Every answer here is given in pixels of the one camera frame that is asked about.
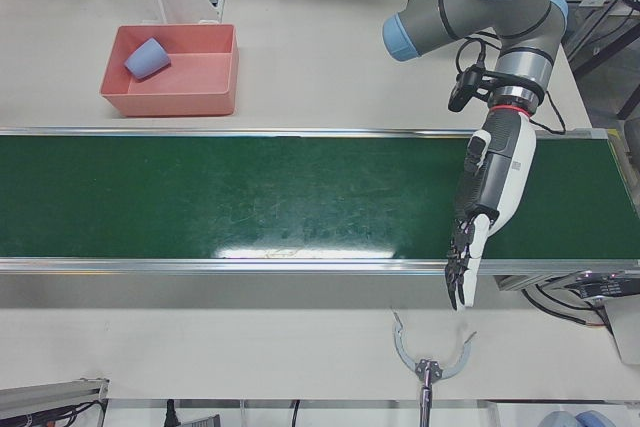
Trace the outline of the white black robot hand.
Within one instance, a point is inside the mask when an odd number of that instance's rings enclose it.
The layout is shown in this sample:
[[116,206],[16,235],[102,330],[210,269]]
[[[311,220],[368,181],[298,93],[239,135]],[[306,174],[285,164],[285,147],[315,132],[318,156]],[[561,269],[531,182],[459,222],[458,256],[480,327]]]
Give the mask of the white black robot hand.
[[489,110],[470,138],[454,200],[445,281],[454,309],[474,305],[485,244],[515,214],[536,148],[528,115],[512,106]]

